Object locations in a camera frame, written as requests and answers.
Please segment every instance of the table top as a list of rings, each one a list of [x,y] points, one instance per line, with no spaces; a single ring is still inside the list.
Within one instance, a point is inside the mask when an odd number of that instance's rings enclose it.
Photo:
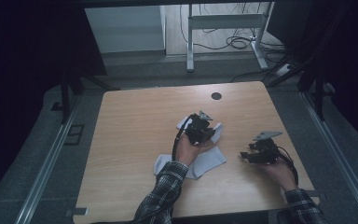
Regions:
[[[211,95],[219,92],[220,100]],[[131,220],[139,203],[155,186],[158,155],[171,154],[176,124],[200,110],[224,130],[218,146],[227,162],[199,180],[186,179],[174,217],[193,217],[286,207],[279,186],[240,151],[262,131],[285,148],[298,170],[299,186],[314,189],[282,121],[261,82],[109,91],[103,97],[89,158],[77,200],[88,208],[74,222]]]

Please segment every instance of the flannel shirt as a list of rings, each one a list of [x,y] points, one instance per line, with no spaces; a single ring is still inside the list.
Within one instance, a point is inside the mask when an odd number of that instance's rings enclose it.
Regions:
[[[321,209],[303,189],[294,189],[284,193],[290,206],[290,213],[296,223],[327,224]]]
[[[173,204],[180,196],[187,171],[188,167],[179,161],[167,162],[156,177],[156,186],[139,205],[134,220],[141,218],[139,223],[171,224]],[[324,214],[305,190],[287,191],[285,196],[296,222],[327,223]]]

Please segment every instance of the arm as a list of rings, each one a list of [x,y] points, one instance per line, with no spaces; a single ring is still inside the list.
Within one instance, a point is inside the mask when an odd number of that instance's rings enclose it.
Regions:
[[[290,213],[301,223],[327,224],[322,210],[313,202],[303,189],[293,189],[284,193],[290,206]]]
[[[185,134],[176,148],[176,161],[169,161],[156,177],[156,186],[139,205],[136,223],[171,223],[173,204],[179,198],[188,166],[197,158],[200,148],[192,146]]]
[[[147,217],[145,223],[171,223],[173,204],[180,196],[187,170],[181,162],[167,162],[156,177],[156,186],[139,205],[134,220]]]
[[[278,159],[271,165],[262,164],[259,165],[259,167],[283,189],[294,220],[307,224],[328,223],[322,210],[315,204],[305,190],[298,188],[295,177],[284,160]]]

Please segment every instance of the black curtain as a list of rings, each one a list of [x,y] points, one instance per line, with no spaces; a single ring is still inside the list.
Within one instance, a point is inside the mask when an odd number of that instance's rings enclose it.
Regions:
[[[336,89],[333,103],[358,131],[358,2],[351,3],[324,61],[326,81]]]
[[[64,73],[106,75],[84,9],[0,1],[0,180]]]

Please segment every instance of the hand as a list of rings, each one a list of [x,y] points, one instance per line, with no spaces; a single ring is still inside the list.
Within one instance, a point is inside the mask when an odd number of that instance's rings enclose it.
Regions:
[[[204,152],[208,151],[209,149],[212,149],[212,148],[214,148],[216,146],[217,146],[216,143],[214,143],[212,140],[208,140],[201,147],[200,154],[202,154],[202,153],[204,153]]]
[[[278,158],[277,161],[270,165],[257,165],[264,170],[272,180],[279,184],[284,192],[298,189],[295,181],[295,175],[293,175],[292,170],[283,159]]]
[[[180,136],[178,145],[176,147],[175,158],[177,161],[190,166],[191,163],[197,158],[200,154],[201,146],[194,146],[188,140],[187,135],[182,134]]]

